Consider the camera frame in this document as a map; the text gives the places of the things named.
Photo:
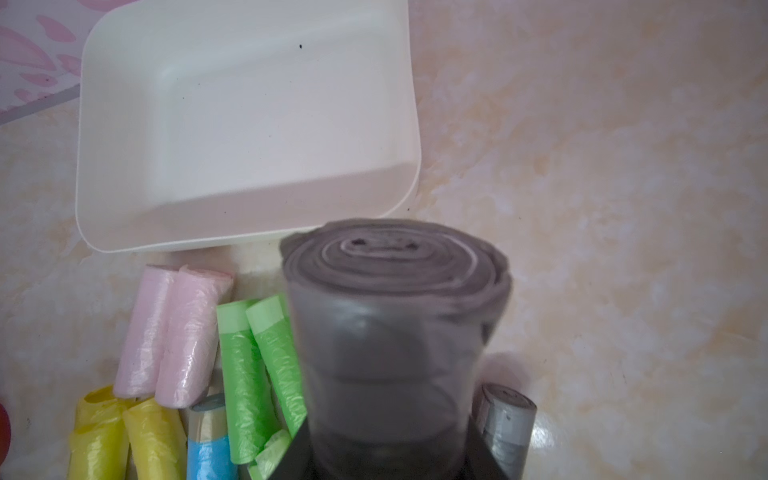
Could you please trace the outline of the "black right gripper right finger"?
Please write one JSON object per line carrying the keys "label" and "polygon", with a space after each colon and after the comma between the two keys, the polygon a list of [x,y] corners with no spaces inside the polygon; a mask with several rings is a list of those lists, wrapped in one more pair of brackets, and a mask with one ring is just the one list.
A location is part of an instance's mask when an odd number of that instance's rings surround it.
{"label": "black right gripper right finger", "polygon": [[462,480],[507,480],[478,428],[469,422],[465,442],[465,459],[461,467]]}

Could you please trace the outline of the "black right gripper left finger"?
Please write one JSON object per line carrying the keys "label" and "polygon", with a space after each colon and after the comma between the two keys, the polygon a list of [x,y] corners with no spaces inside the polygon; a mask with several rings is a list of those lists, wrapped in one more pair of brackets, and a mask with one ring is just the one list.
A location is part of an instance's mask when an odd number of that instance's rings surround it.
{"label": "black right gripper left finger", "polygon": [[309,421],[305,420],[275,472],[269,479],[310,480],[318,478]]}

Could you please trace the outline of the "grey trash bag roll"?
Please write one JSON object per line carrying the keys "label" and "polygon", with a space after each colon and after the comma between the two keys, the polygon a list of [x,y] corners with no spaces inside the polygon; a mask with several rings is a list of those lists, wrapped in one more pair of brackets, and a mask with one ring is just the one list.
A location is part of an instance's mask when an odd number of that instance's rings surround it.
{"label": "grey trash bag roll", "polygon": [[537,414],[527,396],[498,383],[483,383],[475,402],[475,423],[508,479],[521,479]]}
{"label": "grey trash bag roll", "polygon": [[353,219],[280,244],[314,461],[328,479],[450,479],[479,359],[513,289],[494,245]]}

